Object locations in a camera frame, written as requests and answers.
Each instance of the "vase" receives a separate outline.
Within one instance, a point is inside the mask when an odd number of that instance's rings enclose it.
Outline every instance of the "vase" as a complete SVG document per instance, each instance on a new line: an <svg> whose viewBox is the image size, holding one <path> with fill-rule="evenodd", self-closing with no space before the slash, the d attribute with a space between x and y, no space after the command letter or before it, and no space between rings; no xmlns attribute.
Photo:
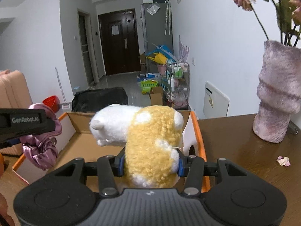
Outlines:
<svg viewBox="0 0 301 226"><path fill-rule="evenodd" d="M261 102L253 131L261 139L280 143L290 115L300 111L301 50L273 40L264 42L263 65L257 96Z"/></svg>

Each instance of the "scrunchie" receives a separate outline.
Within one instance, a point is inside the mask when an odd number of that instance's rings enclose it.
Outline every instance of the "scrunchie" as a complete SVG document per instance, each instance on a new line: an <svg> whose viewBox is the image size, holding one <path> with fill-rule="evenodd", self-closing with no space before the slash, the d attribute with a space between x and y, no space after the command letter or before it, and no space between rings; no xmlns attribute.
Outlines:
<svg viewBox="0 0 301 226"><path fill-rule="evenodd" d="M46 111L46 116L55 121L55 130L41 135L27 135L20 138L23 144L23 153L27 159L31 161L36 167L47 170L53 167L58 158L58 150L55 147L54 140L51 137L58 136L62 133L62 125L56 119L55 113L52 109L44 104L34 104L29 109L42 109Z"/></svg>

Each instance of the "wooden table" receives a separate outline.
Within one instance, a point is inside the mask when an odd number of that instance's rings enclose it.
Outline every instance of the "wooden table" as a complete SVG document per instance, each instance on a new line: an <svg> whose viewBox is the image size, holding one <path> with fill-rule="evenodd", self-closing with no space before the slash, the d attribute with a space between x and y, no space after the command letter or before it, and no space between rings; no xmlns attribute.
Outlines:
<svg viewBox="0 0 301 226"><path fill-rule="evenodd" d="M301 222L301 133L287 134L280 144L259 139L252 131L255 115L200 120L208 161L225 157L278 187L287 198L287 211L281 226ZM281 167L277 157L288 156L290 167ZM8 214L20 225L13 212L13 199L25 187L12 171L17 158L5 156L9 162L0 179L0 190L8 201Z"/></svg>

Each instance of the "yellow curly fabric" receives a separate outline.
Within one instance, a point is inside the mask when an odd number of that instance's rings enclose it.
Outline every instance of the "yellow curly fabric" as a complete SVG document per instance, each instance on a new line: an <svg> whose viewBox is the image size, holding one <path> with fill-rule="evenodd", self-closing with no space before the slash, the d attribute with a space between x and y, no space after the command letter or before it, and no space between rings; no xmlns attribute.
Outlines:
<svg viewBox="0 0 301 226"><path fill-rule="evenodd" d="M136 116L142 112L148 112L151 120L137 124ZM174 114L174 109L156 105L142 108L135 114L125 148L125 178L130 187L134 187L131 183L133 174L141 175L153 188L174 185L177 174L170 174L173 162L171 151L156 145L156 140L165 140L172 147L179 145L182 131L175 130Z"/></svg>

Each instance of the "white logo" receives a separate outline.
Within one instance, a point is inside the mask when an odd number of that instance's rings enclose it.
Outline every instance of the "white logo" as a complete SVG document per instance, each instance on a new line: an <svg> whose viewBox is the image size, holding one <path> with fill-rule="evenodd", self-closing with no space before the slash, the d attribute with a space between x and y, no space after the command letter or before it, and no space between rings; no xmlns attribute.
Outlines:
<svg viewBox="0 0 301 226"><path fill-rule="evenodd" d="M150 190L150 191L149 191L149 192L147 192L146 194L147 194L147 195L149 195L149 196L152 196L152 195L154 195L154 194L155 194L155 192Z"/></svg>
<svg viewBox="0 0 301 226"><path fill-rule="evenodd" d="M13 123L24 123L24 122L35 122L35 121L40 121L40 120L38 117L31 117L31 118L29 118L29 117L15 118L14 117L11 121Z"/></svg>

